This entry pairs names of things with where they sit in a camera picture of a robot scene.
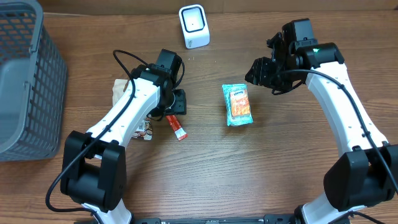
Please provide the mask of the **white brown snack bag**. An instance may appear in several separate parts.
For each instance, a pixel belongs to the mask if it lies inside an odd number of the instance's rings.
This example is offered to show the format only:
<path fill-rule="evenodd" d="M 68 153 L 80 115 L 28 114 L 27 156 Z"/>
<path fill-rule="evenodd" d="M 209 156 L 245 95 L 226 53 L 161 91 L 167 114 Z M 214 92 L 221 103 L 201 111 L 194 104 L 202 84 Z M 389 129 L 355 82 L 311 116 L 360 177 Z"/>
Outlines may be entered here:
<path fill-rule="evenodd" d="M 114 85 L 112 88 L 113 97 L 112 102 L 113 106 L 121 99 L 122 95 L 124 94 L 126 88 L 128 86 L 128 80 L 125 79 L 115 79 Z M 134 139 L 142 139 L 146 141 L 150 141 L 153 135 L 153 127 L 152 122 L 149 118 L 146 118 L 141 121 L 138 128 L 132 135 Z"/>

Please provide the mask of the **red snack packet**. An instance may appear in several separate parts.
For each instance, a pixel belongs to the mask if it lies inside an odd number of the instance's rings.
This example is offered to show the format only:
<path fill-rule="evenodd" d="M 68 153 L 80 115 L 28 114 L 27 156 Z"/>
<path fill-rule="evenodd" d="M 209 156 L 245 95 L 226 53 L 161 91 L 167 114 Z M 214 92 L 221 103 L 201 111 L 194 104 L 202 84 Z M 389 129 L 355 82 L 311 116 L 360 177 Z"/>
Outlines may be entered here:
<path fill-rule="evenodd" d="M 168 115 L 166 116 L 166 118 L 179 141 L 185 139 L 188 136 L 188 134 L 183 130 L 175 115 Z"/>

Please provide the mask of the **teal orange soup packet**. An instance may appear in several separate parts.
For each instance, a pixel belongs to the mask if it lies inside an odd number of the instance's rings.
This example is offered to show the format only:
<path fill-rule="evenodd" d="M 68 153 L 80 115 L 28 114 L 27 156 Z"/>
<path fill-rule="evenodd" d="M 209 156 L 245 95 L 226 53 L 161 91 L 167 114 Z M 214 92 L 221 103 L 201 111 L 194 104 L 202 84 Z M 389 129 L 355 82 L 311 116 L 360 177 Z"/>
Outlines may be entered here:
<path fill-rule="evenodd" d="M 226 103 L 226 124 L 241 126 L 253 123 L 246 84 L 223 84 Z"/>

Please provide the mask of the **orange Kleenex tissue pack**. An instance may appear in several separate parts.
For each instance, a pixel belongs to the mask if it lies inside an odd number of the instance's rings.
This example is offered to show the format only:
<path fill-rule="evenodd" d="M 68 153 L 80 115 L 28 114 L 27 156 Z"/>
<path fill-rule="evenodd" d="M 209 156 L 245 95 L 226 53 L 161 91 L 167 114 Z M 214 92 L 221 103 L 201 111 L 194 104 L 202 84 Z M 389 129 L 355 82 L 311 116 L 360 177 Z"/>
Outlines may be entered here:
<path fill-rule="evenodd" d="M 246 116 L 251 113 L 248 93 L 246 89 L 233 91 L 229 94 L 232 117 Z"/>

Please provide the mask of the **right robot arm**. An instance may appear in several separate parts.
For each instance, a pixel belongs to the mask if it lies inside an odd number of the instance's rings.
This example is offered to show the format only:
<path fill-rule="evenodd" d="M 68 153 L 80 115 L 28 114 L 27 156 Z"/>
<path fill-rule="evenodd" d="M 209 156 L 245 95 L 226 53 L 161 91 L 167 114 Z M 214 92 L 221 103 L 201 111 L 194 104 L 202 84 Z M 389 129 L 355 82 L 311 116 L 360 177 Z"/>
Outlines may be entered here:
<path fill-rule="evenodd" d="M 297 207 L 289 223 L 349 223 L 364 208 L 397 194 L 397 146 L 377 129 L 358 98 L 336 44 L 321 44 L 309 19 L 293 20 L 267 41 L 270 57 L 258 58 L 247 82 L 274 95 L 306 85 L 318 100 L 339 158 L 323 178 L 323 193 Z"/>

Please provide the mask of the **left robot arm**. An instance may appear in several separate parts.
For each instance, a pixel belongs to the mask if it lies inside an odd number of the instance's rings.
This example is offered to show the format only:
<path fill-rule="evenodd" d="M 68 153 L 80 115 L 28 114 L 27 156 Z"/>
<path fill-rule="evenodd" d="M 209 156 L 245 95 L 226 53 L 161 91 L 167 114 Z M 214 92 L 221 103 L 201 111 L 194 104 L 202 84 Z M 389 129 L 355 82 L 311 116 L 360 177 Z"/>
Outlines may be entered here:
<path fill-rule="evenodd" d="M 65 141 L 62 171 L 47 191 L 47 207 L 60 213 L 88 212 L 95 223 L 133 223 L 123 195 L 127 182 L 126 148 L 149 118 L 185 115 L 185 92 L 178 86 L 185 73 L 182 58 L 161 50 L 156 63 L 125 69 L 129 80 L 118 102 L 87 132 L 72 131 Z M 55 186 L 79 206 L 71 210 L 50 204 Z"/>

